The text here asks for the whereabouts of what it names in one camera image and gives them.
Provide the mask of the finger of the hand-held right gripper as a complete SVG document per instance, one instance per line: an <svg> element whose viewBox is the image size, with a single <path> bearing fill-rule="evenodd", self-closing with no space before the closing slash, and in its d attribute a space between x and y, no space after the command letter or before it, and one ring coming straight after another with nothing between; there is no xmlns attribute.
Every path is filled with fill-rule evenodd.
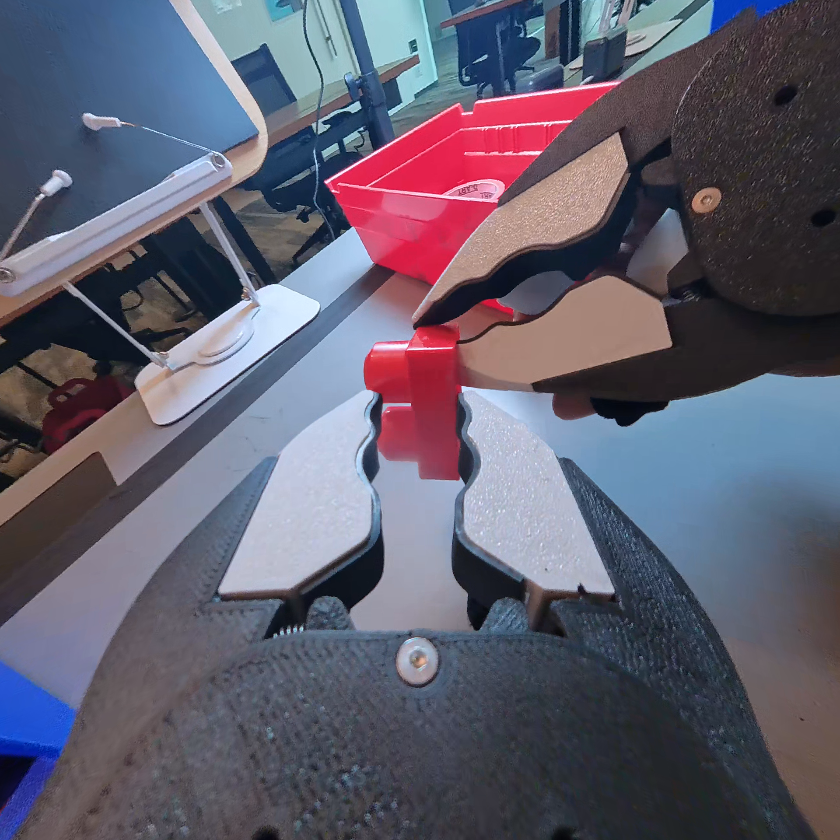
<svg viewBox="0 0 840 840"><path fill-rule="evenodd" d="M459 341L458 377L467 387L536 392L565 376L672 346L662 302L603 276L569 290L536 318L500 322Z"/></svg>
<svg viewBox="0 0 840 840"><path fill-rule="evenodd" d="M478 303L504 298L562 251L598 234L629 180L619 133L527 187L467 238L413 315L415 328L453 321Z"/></svg>

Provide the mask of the red plastic bin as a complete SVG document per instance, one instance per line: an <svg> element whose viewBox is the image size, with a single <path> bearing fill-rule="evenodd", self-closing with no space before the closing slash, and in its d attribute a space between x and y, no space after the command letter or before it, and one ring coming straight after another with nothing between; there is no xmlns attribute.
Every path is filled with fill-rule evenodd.
<svg viewBox="0 0 840 840"><path fill-rule="evenodd" d="M445 197L493 178L510 186L582 111L619 85L478 100L435 115L327 180L372 261L432 286L498 200Z"/></svg>

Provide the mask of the blue plastic bin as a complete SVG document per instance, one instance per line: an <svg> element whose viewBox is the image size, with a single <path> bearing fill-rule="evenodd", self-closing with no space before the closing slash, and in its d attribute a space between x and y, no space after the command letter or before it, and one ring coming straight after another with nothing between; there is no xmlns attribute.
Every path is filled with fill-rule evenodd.
<svg viewBox="0 0 840 840"><path fill-rule="evenodd" d="M13 838L67 744L76 709L1 664L1 838Z"/></svg>

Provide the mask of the red tape roll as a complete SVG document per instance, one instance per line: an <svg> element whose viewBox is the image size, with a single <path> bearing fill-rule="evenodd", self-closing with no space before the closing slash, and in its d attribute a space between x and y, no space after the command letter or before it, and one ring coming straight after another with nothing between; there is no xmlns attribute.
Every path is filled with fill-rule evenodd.
<svg viewBox="0 0 840 840"><path fill-rule="evenodd" d="M447 190L444 196L494 203L505 189L505 183L498 179L481 178L456 185Z"/></svg>

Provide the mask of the wooden office desk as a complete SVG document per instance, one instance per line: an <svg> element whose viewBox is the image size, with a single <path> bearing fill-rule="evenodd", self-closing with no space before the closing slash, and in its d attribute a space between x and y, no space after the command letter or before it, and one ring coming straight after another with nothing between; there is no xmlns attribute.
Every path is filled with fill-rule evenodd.
<svg viewBox="0 0 840 840"><path fill-rule="evenodd" d="M485 2L470 2L449 17L441 21L439 27L441 29L453 28L459 25L464 25L472 20L483 18L493 14L500 14L509 9L517 7L539 7L542 9L542 2L538 1L485 1Z"/></svg>
<svg viewBox="0 0 840 840"><path fill-rule="evenodd" d="M377 74L383 85L391 83L402 74L419 65L419 55L413 54L399 61L393 61L377 68ZM347 87L344 80L336 80L326 84L322 94L322 105L318 109L319 93L311 92L292 103L270 111L265 116L268 146L272 147L294 136L300 131L310 128L319 112L328 116L333 112L345 109L356 102L353 94L356 85Z"/></svg>

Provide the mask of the black light stand pole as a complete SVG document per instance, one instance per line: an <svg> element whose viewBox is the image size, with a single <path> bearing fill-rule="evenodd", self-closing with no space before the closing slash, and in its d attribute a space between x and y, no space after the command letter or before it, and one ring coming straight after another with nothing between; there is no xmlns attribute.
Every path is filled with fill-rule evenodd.
<svg viewBox="0 0 840 840"><path fill-rule="evenodd" d="M344 79L348 88L352 84L357 86L353 99L361 103L371 146L377 151L395 138L385 90L372 59L358 4L355 1L340 1L339 4L360 70L356 77L346 75Z"/></svg>

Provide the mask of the black box device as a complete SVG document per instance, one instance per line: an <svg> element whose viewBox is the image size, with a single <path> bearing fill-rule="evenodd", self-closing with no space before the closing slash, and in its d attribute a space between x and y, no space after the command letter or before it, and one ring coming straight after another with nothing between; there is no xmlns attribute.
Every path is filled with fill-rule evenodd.
<svg viewBox="0 0 840 840"><path fill-rule="evenodd" d="M583 50L583 83L605 81L623 68L627 46L627 27L618 25L589 40Z"/></svg>

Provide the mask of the blue bin with white label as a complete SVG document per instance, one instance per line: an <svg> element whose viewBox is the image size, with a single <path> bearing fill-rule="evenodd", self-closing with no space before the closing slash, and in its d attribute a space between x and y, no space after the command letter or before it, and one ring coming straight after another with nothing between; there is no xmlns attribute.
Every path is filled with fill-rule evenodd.
<svg viewBox="0 0 840 840"><path fill-rule="evenodd" d="M726 23L739 16L744 10L752 9L757 17L774 11L790 1L713 1L710 32L715 32Z"/></svg>

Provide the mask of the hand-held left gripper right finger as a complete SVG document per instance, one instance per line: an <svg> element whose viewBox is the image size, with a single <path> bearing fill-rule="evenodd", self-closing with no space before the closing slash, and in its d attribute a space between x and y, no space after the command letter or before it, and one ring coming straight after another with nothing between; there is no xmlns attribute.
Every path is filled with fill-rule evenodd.
<svg viewBox="0 0 840 840"><path fill-rule="evenodd" d="M506 600L537 631L556 602L612 610L616 584L549 444L477 391L458 399L458 420L451 567L470 627Z"/></svg>

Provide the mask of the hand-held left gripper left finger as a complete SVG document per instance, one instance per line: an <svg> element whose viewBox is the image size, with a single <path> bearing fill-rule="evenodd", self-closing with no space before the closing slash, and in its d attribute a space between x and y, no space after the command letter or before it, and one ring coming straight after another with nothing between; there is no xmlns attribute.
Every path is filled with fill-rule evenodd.
<svg viewBox="0 0 840 840"><path fill-rule="evenodd" d="M225 602L277 602L267 635L301 632L324 596L350 612L379 584L381 419L382 398L360 392L279 453L217 589Z"/></svg>

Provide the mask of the red toy block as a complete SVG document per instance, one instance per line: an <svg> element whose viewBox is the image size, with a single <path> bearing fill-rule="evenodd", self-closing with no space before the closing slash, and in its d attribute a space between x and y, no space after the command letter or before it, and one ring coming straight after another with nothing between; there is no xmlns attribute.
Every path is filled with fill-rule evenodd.
<svg viewBox="0 0 840 840"><path fill-rule="evenodd" d="M408 341L378 342L364 384L382 399L377 447L386 460L414 462L422 480L459 479L459 330L417 329Z"/></svg>

